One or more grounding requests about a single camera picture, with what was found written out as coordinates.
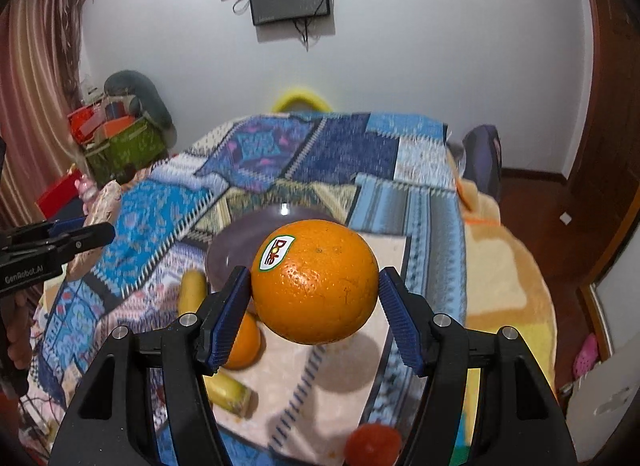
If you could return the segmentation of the person's left hand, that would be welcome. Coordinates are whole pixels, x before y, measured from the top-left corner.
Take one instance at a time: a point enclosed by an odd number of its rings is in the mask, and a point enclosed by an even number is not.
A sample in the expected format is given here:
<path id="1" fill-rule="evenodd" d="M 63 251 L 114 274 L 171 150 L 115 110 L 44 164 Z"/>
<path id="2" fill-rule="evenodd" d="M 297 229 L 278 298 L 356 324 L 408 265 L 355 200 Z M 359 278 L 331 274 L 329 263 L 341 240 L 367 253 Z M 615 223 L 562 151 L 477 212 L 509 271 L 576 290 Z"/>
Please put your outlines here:
<path id="1" fill-rule="evenodd" d="M 6 355 L 18 370 L 27 370 L 32 360 L 29 342 L 30 314 L 26 293 L 20 291 L 1 300 L 1 321 L 6 330 Z"/>

